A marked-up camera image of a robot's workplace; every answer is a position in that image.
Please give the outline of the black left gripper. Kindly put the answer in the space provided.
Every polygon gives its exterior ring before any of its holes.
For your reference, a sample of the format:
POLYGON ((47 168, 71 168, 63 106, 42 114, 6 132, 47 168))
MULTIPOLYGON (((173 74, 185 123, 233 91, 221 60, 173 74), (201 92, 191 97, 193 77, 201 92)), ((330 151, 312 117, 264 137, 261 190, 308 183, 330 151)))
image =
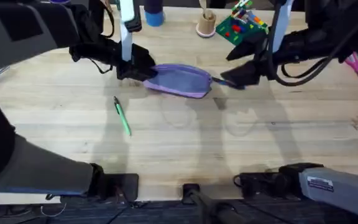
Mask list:
POLYGON ((95 4, 90 11, 82 4, 71 4, 68 7, 73 13, 79 41, 69 48, 69 53, 74 62, 83 58, 93 63, 101 62, 116 67, 118 80, 131 79, 143 82, 155 77, 158 72, 152 68, 156 65, 149 51, 137 44, 132 44, 132 64, 122 59, 122 47, 113 41, 111 37, 115 28, 109 35, 103 35, 104 13, 114 25, 112 12, 103 3, 95 4))

